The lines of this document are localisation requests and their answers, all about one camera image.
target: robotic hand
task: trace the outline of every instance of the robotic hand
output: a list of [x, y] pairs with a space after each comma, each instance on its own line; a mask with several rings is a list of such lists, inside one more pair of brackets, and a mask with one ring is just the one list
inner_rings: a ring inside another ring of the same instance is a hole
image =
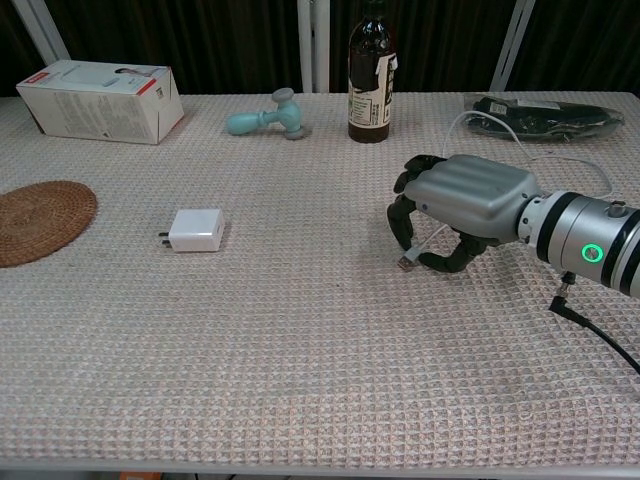
[[473, 155], [419, 155], [405, 169], [387, 209], [400, 246], [411, 248], [414, 210], [460, 235], [449, 257], [426, 252], [420, 263], [460, 272], [487, 246], [520, 240], [558, 271], [640, 297], [639, 210], [573, 192], [544, 194], [531, 172]]

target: textured table cover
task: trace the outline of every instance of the textured table cover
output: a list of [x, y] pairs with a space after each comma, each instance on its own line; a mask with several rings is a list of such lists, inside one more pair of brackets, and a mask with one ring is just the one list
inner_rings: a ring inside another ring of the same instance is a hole
[[[622, 111], [608, 139], [529, 148], [593, 160], [640, 205], [635, 97], [521, 96]], [[638, 376], [547, 311], [557, 274], [524, 245], [457, 275], [396, 266], [392, 186], [413, 155], [440, 153], [462, 95], [395, 95], [377, 145], [347, 137], [346, 96], [296, 98], [307, 139], [223, 132], [231, 113], [272, 108], [269, 95], [185, 96], [159, 146], [43, 136], [19, 99], [0, 99], [0, 193], [65, 179], [99, 202], [72, 244], [0, 270], [0, 464], [638, 464]], [[529, 166], [514, 143], [462, 127], [456, 152]], [[588, 166], [530, 167], [548, 189], [604, 188]], [[228, 218], [221, 251], [160, 244], [178, 209], [207, 207]], [[437, 227], [415, 222], [421, 237]], [[638, 300], [580, 279], [571, 303], [640, 358]]]

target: dark curtain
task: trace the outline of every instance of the dark curtain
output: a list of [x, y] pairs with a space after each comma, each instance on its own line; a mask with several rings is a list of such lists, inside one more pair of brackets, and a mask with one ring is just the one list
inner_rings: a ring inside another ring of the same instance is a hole
[[640, 2], [537, 0], [508, 89], [640, 92]]
[[[488, 90], [515, 0], [388, 0], [397, 91]], [[330, 88], [347, 90], [349, 35], [362, 1], [331, 0]]]
[[0, 96], [16, 96], [16, 83], [43, 68], [44, 62], [13, 3], [8, 0], [0, 1], [0, 52], [3, 63]]
[[180, 93], [302, 90], [296, 0], [46, 0], [71, 57], [169, 65]]

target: round woven placemat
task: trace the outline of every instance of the round woven placemat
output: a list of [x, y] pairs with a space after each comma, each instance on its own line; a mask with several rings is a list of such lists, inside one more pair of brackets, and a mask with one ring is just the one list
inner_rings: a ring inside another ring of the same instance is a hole
[[0, 267], [32, 262], [80, 235], [98, 202], [81, 183], [37, 183], [0, 195]]

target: red stripe on box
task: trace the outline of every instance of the red stripe on box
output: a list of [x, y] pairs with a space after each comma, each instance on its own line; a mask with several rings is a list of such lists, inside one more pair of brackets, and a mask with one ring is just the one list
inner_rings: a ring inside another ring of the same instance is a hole
[[138, 92], [136, 93], [136, 95], [142, 95], [144, 92], [146, 92], [147, 90], [149, 90], [151, 88], [151, 85], [153, 85], [154, 83], [156, 83], [156, 79], [152, 78], [151, 80], [149, 80], [140, 90], [138, 90]]
[[44, 77], [46, 77], [47, 75], [49, 75], [49, 72], [40, 72], [40, 73], [36, 73], [33, 77], [31, 77], [29, 80], [26, 80], [25, 83], [36, 83], [38, 80], [42, 80]]

